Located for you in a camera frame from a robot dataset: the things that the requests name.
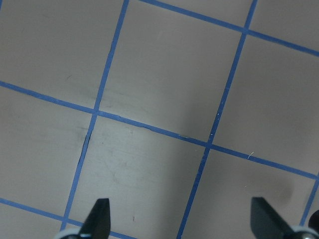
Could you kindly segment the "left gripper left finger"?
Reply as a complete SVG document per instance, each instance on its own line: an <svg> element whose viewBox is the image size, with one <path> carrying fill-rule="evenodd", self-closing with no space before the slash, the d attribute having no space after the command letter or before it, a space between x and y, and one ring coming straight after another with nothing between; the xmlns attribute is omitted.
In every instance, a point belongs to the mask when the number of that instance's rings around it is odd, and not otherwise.
<svg viewBox="0 0 319 239"><path fill-rule="evenodd" d="M98 199L78 232L79 239L108 239L111 231L110 201Z"/></svg>

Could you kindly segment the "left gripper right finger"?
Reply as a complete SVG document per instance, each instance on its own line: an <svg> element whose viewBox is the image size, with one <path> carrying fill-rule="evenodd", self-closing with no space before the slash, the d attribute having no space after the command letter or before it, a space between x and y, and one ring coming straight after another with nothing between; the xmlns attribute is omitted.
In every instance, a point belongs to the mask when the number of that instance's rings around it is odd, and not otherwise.
<svg viewBox="0 0 319 239"><path fill-rule="evenodd" d="M250 228L256 239L287 239L295 232L263 197L253 197Z"/></svg>

